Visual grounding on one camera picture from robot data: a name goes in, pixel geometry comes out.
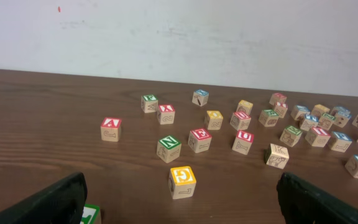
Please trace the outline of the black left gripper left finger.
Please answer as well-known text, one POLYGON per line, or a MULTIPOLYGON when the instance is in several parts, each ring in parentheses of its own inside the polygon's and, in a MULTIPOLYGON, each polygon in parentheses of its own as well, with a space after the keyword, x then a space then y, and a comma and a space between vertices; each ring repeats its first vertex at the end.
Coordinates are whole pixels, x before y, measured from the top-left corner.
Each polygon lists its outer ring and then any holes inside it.
POLYGON ((80 224, 87 199, 85 176, 75 172, 0 212, 0 224, 80 224))

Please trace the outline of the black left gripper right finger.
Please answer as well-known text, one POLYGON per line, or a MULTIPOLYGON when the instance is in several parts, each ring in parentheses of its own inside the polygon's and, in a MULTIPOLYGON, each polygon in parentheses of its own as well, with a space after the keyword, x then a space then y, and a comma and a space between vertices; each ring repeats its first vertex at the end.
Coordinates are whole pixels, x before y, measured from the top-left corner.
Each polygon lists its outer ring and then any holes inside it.
POLYGON ((358 209, 290 172, 277 184, 286 224, 358 224, 358 209))

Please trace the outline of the green N wooden block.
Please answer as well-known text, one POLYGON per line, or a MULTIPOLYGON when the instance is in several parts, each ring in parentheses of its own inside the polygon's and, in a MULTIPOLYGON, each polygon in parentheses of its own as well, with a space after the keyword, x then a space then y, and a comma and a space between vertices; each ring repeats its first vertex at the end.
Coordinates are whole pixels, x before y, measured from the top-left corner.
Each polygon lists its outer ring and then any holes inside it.
POLYGON ((178 159, 181 152, 181 142, 172 135, 158 140, 157 155, 166 163, 178 159))

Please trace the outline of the red E wooden block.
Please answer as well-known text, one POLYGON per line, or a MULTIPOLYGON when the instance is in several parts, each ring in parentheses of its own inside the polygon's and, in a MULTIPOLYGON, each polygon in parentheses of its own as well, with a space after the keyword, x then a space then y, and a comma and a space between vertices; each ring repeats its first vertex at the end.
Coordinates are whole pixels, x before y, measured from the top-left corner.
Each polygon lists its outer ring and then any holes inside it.
POLYGON ((212 135, 204 128, 190 131, 188 145, 195 153, 207 151, 211 145, 212 135))

